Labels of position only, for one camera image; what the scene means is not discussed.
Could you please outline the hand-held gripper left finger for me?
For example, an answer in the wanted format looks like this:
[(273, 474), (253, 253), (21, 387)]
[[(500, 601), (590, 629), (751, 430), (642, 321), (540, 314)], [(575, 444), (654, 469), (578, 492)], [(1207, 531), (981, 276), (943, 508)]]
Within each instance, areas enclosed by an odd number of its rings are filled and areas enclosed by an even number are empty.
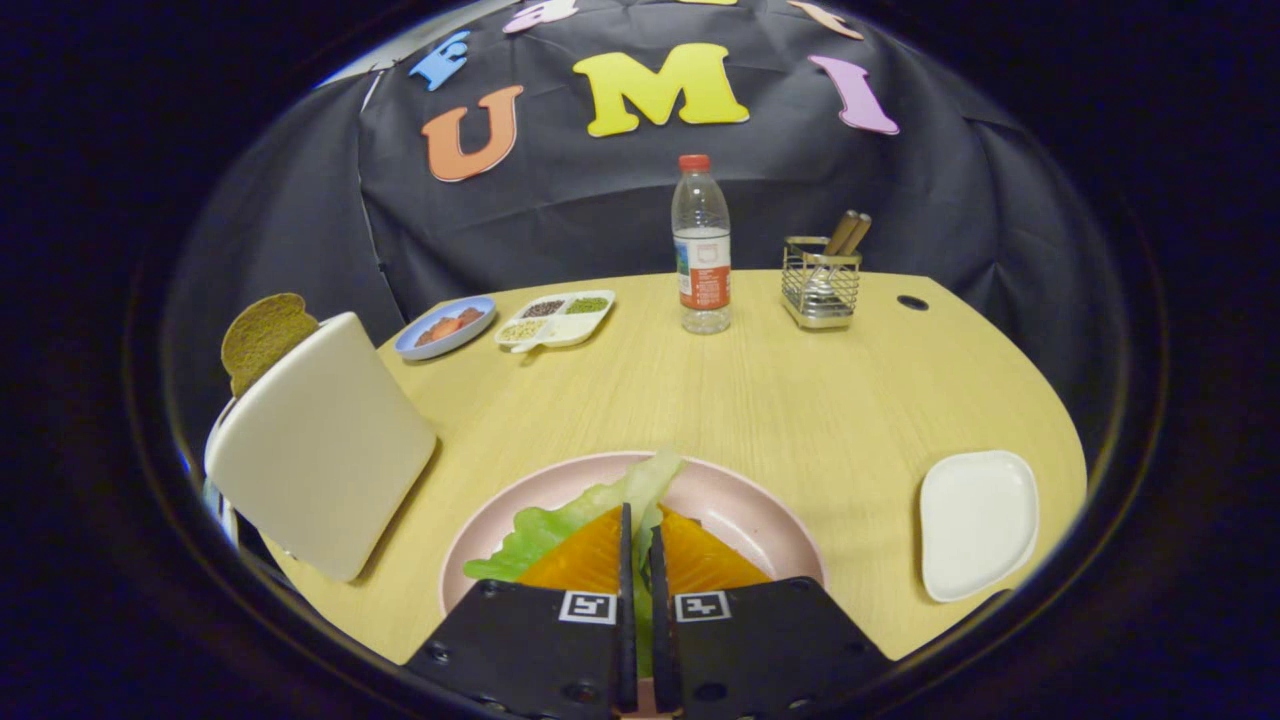
[(525, 719), (617, 719), (637, 708), (631, 507), (611, 541), (614, 593), (475, 583), (404, 670)]

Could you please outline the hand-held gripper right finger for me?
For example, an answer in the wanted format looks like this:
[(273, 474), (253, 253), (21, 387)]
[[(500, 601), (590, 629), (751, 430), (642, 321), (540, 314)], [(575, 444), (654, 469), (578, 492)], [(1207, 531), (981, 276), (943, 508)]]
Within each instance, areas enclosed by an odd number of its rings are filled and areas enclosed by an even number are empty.
[(652, 684), (678, 719), (809, 719), (891, 662), (813, 577), (769, 579), (694, 520), (653, 532)]

